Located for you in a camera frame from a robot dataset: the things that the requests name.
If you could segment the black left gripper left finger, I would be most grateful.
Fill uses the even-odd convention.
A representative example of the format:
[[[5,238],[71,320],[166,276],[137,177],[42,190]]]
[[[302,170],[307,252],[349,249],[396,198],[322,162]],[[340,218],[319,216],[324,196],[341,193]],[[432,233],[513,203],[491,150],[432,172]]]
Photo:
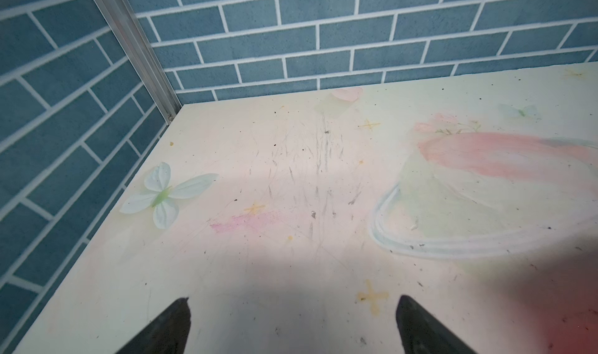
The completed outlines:
[[[191,310],[188,297],[179,298],[160,313],[117,354],[185,352],[191,328]]]

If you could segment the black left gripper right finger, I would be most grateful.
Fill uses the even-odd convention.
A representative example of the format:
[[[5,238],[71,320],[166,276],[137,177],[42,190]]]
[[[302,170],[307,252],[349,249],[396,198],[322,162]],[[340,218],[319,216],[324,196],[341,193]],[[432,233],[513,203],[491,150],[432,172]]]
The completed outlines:
[[[470,346],[408,295],[399,299],[396,323],[405,353],[475,354]]]

